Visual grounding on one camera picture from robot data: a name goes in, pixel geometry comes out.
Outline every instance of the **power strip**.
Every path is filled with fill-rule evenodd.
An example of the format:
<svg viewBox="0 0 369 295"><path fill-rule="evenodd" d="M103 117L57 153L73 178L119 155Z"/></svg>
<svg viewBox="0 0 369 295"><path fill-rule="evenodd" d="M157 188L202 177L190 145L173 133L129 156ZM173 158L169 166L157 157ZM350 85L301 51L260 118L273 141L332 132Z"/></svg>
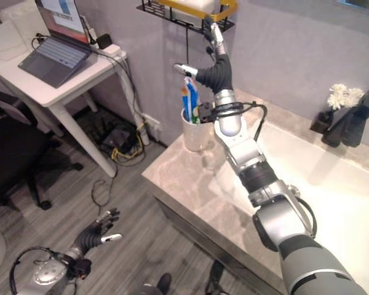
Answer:
<svg viewBox="0 0 369 295"><path fill-rule="evenodd" d="M111 58L116 58L116 57L122 57L123 56L122 49L119 46L115 45L115 44L111 44L110 46L108 46L105 49L92 48L92 50L96 53L103 54L103 55L106 55L106 56L111 57Z"/></svg>

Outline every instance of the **faucet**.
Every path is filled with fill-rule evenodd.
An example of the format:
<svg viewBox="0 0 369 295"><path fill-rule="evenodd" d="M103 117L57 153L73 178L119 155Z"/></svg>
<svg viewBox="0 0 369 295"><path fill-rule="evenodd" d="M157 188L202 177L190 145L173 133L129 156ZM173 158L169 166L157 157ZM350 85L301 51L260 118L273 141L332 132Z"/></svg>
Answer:
<svg viewBox="0 0 369 295"><path fill-rule="evenodd" d="M334 126L327 130L322 142L336 148L342 142L353 148L361 143L363 130L369 118L369 91L357 106L351 108Z"/></svg>

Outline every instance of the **white flower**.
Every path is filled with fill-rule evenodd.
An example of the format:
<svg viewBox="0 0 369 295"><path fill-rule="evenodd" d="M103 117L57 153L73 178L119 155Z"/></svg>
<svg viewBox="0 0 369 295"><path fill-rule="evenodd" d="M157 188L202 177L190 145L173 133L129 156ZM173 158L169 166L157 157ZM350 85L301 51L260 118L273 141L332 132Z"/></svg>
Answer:
<svg viewBox="0 0 369 295"><path fill-rule="evenodd" d="M328 105L333 110L337 110L340 109L340 107L343 105L344 100L345 100L344 95L332 93L328 98Z"/></svg>
<svg viewBox="0 0 369 295"><path fill-rule="evenodd" d="M348 90L348 95L346 96L344 106L347 108L352 108L356 106L359 100L363 97L363 91L359 88L350 88Z"/></svg>
<svg viewBox="0 0 369 295"><path fill-rule="evenodd" d="M333 91L334 93L345 93L347 92L347 87L344 84L333 84L330 91Z"/></svg>

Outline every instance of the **white cup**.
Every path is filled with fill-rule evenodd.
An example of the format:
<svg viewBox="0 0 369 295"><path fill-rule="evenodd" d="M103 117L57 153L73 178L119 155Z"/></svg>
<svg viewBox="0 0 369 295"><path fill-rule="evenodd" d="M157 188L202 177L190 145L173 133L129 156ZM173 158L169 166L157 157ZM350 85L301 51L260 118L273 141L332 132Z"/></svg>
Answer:
<svg viewBox="0 0 369 295"><path fill-rule="evenodd" d="M182 109L181 118L183 126L184 145L190 151L199 152L208 146L213 124L193 124L184 117L185 109Z"/></svg>

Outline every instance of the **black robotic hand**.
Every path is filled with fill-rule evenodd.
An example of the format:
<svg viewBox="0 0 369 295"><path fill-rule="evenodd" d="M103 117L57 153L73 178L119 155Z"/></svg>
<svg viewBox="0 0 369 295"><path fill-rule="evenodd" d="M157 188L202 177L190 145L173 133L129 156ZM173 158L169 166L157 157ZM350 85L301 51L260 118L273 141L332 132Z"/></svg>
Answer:
<svg viewBox="0 0 369 295"><path fill-rule="evenodd" d="M213 51L216 55L214 66L206 69L196 69L182 63L175 63L173 68L181 74L195 78L196 81L211 88L214 94L222 90L232 90L232 70L229 57L224 48L223 35L217 25L210 17L205 18L206 40L213 47L207 47L207 52Z"/></svg>
<svg viewBox="0 0 369 295"><path fill-rule="evenodd" d="M119 219L119 214L120 212L116 208L105 211L76 237L74 246L78 247L85 255L90 249L98 245L119 240L122 237L121 234L103 237L113 227L113 223Z"/></svg>

